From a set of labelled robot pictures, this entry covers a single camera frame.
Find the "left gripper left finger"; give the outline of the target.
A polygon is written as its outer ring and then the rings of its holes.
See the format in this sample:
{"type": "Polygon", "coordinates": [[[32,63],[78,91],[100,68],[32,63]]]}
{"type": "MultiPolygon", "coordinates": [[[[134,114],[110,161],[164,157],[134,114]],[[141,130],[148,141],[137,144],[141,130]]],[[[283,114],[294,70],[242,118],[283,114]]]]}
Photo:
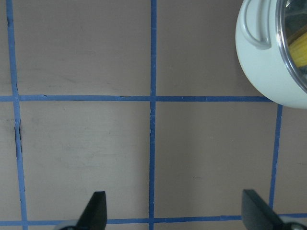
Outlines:
{"type": "Polygon", "coordinates": [[[105,191],[94,192],[73,230],[104,230],[107,224],[105,191]]]}

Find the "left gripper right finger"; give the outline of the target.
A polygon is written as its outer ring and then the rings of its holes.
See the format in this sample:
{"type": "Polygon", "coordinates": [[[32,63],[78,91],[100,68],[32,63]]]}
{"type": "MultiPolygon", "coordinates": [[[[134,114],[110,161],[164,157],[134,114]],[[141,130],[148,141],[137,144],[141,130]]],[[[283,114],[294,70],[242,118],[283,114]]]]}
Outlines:
{"type": "Polygon", "coordinates": [[[282,230],[284,222],[255,190],[242,192],[242,222],[247,230],[282,230]]]}

